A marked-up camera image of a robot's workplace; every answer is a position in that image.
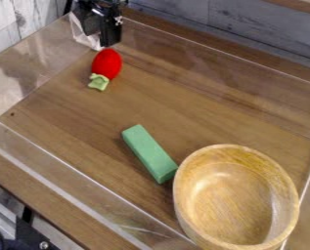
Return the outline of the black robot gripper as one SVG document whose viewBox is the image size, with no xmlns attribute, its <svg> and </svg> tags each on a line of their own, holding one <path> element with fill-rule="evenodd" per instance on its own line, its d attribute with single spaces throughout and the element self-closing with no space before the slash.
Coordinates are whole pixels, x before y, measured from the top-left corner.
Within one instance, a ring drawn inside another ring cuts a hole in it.
<svg viewBox="0 0 310 250">
<path fill-rule="evenodd" d="M 122 8 L 129 0 L 76 0 L 73 14 L 78 17 L 86 36 L 100 31 L 102 47 L 122 40 Z"/>
</svg>

